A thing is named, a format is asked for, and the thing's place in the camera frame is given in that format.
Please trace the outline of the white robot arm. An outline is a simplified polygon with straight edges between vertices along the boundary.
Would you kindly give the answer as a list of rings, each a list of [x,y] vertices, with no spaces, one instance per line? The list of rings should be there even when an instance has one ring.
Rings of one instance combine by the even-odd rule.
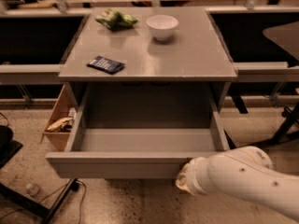
[[[179,171],[176,185],[194,196],[223,192],[299,220],[299,177],[275,171],[257,147],[194,158]]]

